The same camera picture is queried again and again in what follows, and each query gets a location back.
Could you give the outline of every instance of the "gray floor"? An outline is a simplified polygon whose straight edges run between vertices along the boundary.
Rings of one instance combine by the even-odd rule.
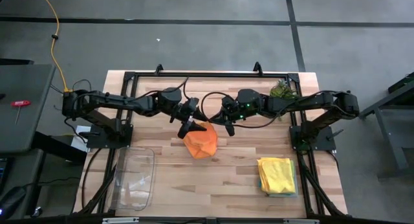
[[[50,1],[62,17],[289,20],[285,0]],[[414,22],[413,0],[292,2],[298,21]],[[52,17],[43,0],[4,0],[0,15]],[[0,57],[52,63],[49,47],[55,24],[2,22],[0,26]],[[358,96],[362,109],[385,96],[389,85],[413,72],[414,28],[299,27],[298,32],[306,71],[317,73],[320,88],[349,89]],[[94,89],[103,87],[109,69],[154,69],[158,63],[165,69],[249,71],[259,61],[266,71],[298,71],[292,33],[284,26],[64,23],[56,57],[69,84],[86,78]],[[61,87],[57,73],[53,83]],[[51,91],[40,131],[70,133],[62,123],[63,116],[53,108],[60,103],[60,95]],[[376,119],[334,125],[334,129],[341,128],[345,131],[336,138],[336,145],[349,213],[413,222],[413,180],[379,182],[376,178],[394,167]],[[62,189],[65,187],[50,188],[45,197]],[[73,197],[67,197],[66,205],[46,205],[47,214],[69,212]]]

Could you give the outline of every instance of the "black desk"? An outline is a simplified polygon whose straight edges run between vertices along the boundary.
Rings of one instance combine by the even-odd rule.
[[[13,157],[2,197],[15,186],[38,183],[46,153],[83,163],[86,153],[36,131],[55,68],[51,65],[0,66],[0,157]],[[15,125],[17,108],[10,103],[29,100]],[[39,186],[27,186],[27,194],[10,219],[31,214],[38,200]]]

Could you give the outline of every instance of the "yellow cable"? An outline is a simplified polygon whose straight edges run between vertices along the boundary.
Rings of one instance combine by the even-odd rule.
[[[52,9],[53,14],[54,14],[54,17],[56,18],[56,23],[58,24],[58,26],[56,27],[56,32],[54,33],[54,35],[55,35],[55,36],[58,36],[58,34],[59,34],[59,27],[60,27],[58,15],[57,15],[56,11],[54,11],[54,8],[53,8],[52,4],[50,3],[50,1],[49,1],[49,0],[45,0],[45,1],[46,1],[46,2],[47,2],[47,4],[50,6],[50,9]],[[50,47],[50,55],[52,55],[52,59],[53,59],[54,63],[56,64],[56,67],[59,69],[60,76],[62,77],[62,81],[63,81],[63,90],[64,90],[65,92],[69,92],[69,91],[71,91],[71,90],[70,90],[70,89],[68,89],[68,88],[67,88],[67,86],[66,86],[66,80],[65,80],[65,77],[64,77],[64,75],[63,75],[63,71],[62,71],[62,69],[61,69],[61,67],[60,67],[60,65],[59,65],[59,63],[58,63],[58,61],[57,61],[57,60],[56,60],[56,58],[54,57],[54,45],[55,45],[55,42],[56,42],[56,39],[55,39],[55,38],[53,38],[53,40],[52,40],[52,46]]]

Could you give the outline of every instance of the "red screwdriver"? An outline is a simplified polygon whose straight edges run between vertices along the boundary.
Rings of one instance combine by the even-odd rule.
[[[11,105],[12,105],[12,107],[19,107],[19,111],[17,111],[16,121],[14,122],[14,125],[16,125],[17,120],[19,120],[20,108],[24,107],[24,106],[29,106],[30,101],[29,100],[14,101],[14,102],[12,102]]]

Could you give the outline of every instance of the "stack of cloths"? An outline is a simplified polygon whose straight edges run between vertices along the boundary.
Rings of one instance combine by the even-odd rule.
[[[265,157],[257,162],[262,191],[271,197],[297,196],[298,182],[293,161]]]

